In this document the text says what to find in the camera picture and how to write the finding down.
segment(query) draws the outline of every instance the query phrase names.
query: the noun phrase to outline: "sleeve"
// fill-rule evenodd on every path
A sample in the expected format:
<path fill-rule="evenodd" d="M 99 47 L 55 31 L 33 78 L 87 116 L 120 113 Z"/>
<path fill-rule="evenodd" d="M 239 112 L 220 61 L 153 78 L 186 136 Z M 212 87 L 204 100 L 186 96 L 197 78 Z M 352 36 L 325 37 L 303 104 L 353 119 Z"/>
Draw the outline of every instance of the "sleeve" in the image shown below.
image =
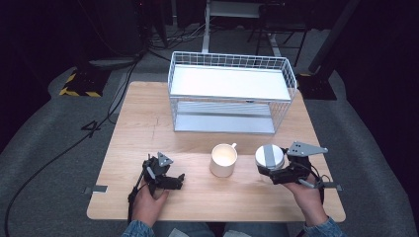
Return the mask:
<path fill-rule="evenodd" d="M 139 220 L 133 220 L 122 237 L 155 237 L 153 230 Z"/>
<path fill-rule="evenodd" d="M 304 231 L 307 233 L 310 237 L 346 237 L 347 235 L 342 232 L 342 230 L 339 228 L 338 224 L 329 217 L 326 222 L 312 226 L 307 227 L 304 225 Z"/>

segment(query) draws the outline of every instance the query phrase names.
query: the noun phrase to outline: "person's arm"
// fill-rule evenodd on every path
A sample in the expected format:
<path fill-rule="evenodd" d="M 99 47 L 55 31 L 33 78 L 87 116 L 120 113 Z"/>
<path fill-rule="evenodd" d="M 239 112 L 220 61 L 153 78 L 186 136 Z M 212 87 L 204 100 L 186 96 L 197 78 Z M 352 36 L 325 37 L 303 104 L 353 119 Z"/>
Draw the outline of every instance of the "person's arm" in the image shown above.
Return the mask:
<path fill-rule="evenodd" d="M 165 190 L 158 199 L 155 199 L 151 196 L 148 185 L 141 181 L 141 186 L 142 189 L 136 195 L 133 203 L 132 222 L 122 235 L 124 237 L 154 237 L 151 227 L 156 222 L 169 196 L 169 191 Z"/>
<path fill-rule="evenodd" d="M 314 177 L 310 175 L 307 181 L 313 184 Z M 293 193 L 296 203 L 301 208 L 305 218 L 304 231 L 308 236 L 346 236 L 324 211 L 318 189 L 296 183 L 288 183 L 284 186 Z"/>

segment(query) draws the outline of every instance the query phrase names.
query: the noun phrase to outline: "wire shelf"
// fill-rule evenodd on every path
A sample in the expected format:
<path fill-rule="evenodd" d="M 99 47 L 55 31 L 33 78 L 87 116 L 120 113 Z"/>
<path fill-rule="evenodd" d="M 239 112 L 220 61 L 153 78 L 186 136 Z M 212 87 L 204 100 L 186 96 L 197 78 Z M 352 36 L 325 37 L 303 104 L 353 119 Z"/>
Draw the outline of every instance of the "wire shelf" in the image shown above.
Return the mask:
<path fill-rule="evenodd" d="M 296 81 L 284 57 L 175 51 L 168 92 L 175 131 L 275 133 Z"/>

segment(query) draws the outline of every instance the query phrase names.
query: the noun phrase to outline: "black cable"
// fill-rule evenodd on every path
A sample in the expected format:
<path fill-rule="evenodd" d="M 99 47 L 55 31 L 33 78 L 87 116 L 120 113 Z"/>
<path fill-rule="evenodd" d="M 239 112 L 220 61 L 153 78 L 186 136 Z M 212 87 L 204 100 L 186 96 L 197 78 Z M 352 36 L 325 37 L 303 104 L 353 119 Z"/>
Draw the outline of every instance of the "black cable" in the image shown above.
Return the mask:
<path fill-rule="evenodd" d="M 129 77 L 133 71 L 133 68 L 136 66 L 136 64 L 138 63 L 138 61 L 141 59 L 141 57 L 135 62 L 135 64 L 132 66 L 132 68 L 129 70 L 129 75 L 127 77 L 127 80 L 129 80 Z M 44 164 L 42 167 L 40 167 L 36 172 L 34 172 L 33 175 L 31 175 L 22 185 L 21 187 L 18 189 L 18 191 L 13 195 L 12 199 L 9 202 L 9 205 L 7 206 L 6 209 L 6 214 L 5 214 L 5 218 L 4 218 L 4 233 L 6 235 L 6 237 L 10 237 L 10 233 L 9 233 L 9 215 L 10 215 L 10 210 L 12 209 L 13 203 L 15 202 L 16 198 L 19 196 L 19 194 L 21 193 L 21 191 L 27 186 L 28 183 L 30 183 L 41 171 L 43 171 L 43 169 L 45 169 L 47 166 L 49 166 L 50 164 L 52 164 L 54 161 L 58 160 L 59 158 L 61 158 L 64 154 L 66 154 L 68 151 L 70 151 L 71 149 L 73 149 L 74 147 L 76 147 L 78 144 L 80 144 L 82 141 L 84 141 L 87 137 L 91 136 L 93 134 L 93 132 L 95 132 L 96 130 L 98 130 L 98 128 L 100 128 L 100 126 L 107 120 L 109 119 L 109 116 L 111 114 L 114 113 L 114 111 L 117 109 L 118 105 L 116 105 L 114 107 L 114 109 L 111 112 L 108 112 L 107 116 L 101 121 L 99 122 L 99 124 L 94 127 L 90 132 L 88 132 L 86 135 L 84 135 L 81 139 L 79 139 L 78 141 L 76 141 L 73 145 L 71 145 L 69 148 L 65 149 L 63 152 L 61 152 L 60 154 L 58 154 L 57 156 L 55 156 L 54 158 L 52 158 L 50 161 L 48 161 L 46 164 Z"/>
<path fill-rule="evenodd" d="M 132 74 L 133 69 L 135 68 L 136 64 L 138 63 L 138 61 L 136 61 L 136 62 L 132 65 L 132 67 L 128 70 L 128 72 L 126 73 L 126 80 L 124 81 L 124 83 L 122 84 L 122 86 L 118 89 L 117 93 L 116 93 L 116 94 L 115 94 L 115 96 L 114 96 L 114 99 L 112 100 L 112 102 L 111 102 L 111 104 L 110 104 L 110 106 L 109 106 L 107 120 L 108 120 L 110 123 L 112 123 L 112 124 L 116 124 L 116 122 L 111 120 L 111 115 L 114 113 L 114 111 L 115 111 L 115 110 L 117 109 L 117 107 L 120 105 L 120 103 L 123 101 L 124 94 L 126 93 L 126 89 L 127 89 L 128 85 L 129 85 L 129 83 L 128 83 L 128 82 L 129 82 L 129 78 L 130 78 L 130 76 L 131 76 L 131 74 Z M 114 109 L 111 111 L 111 107 L 112 107 L 112 105 L 114 104 L 114 101 L 115 101 L 115 99 L 117 98 L 117 96 L 118 96 L 118 94 L 120 93 L 121 88 L 122 88 L 123 86 L 125 86 L 125 87 L 124 87 L 123 94 L 121 95 L 121 97 L 120 97 L 120 99 L 118 100 L 117 104 L 115 105 Z"/>

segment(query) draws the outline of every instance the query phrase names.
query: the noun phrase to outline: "white mug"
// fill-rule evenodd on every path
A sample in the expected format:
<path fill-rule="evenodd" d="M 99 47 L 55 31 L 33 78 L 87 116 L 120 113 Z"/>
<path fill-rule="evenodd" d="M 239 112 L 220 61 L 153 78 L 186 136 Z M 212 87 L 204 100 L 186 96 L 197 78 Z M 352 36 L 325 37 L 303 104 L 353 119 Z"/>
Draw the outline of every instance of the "white mug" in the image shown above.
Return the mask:
<path fill-rule="evenodd" d="M 237 144 L 218 144 L 213 148 L 209 164 L 210 171 L 218 177 L 228 177 L 234 171 L 237 160 Z"/>

